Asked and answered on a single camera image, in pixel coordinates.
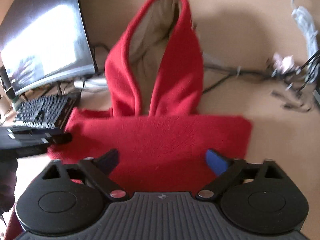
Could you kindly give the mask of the red fleece hooded garment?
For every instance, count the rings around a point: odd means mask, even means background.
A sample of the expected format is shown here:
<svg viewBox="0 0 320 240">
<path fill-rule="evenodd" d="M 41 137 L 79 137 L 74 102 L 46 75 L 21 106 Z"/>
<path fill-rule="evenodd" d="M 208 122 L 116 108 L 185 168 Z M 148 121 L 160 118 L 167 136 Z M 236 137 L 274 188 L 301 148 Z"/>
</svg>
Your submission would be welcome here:
<svg viewBox="0 0 320 240">
<path fill-rule="evenodd" d="M 215 178 L 206 151 L 246 154 L 251 123 L 199 115 L 203 58 L 188 0 L 147 0 L 105 62 L 106 111 L 75 108 L 72 140 L 12 202 L 6 239 L 225 239 L 215 205 L 195 198 Z M 86 185 L 78 162 L 119 152 L 108 176 L 129 199 Z"/>
</svg>

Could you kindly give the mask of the black mechanical keyboard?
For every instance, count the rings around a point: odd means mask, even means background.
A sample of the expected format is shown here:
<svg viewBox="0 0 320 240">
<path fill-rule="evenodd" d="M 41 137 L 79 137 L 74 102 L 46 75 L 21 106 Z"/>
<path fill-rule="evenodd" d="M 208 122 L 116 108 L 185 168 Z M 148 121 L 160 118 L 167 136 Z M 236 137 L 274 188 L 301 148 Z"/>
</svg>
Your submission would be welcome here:
<svg viewBox="0 0 320 240">
<path fill-rule="evenodd" d="M 46 95 L 26 101 L 17 111 L 13 126 L 64 129 L 81 99 L 80 93 Z"/>
</svg>

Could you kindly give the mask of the left curved computer monitor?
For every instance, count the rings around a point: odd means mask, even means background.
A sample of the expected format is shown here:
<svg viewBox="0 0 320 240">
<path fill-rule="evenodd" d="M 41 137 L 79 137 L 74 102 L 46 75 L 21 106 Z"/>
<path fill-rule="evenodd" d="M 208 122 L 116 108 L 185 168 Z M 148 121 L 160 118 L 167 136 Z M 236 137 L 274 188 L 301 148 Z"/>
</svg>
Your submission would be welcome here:
<svg viewBox="0 0 320 240">
<path fill-rule="evenodd" d="M 1 23 L 1 57 L 17 95 L 98 70 L 79 0 L 14 0 Z"/>
</svg>

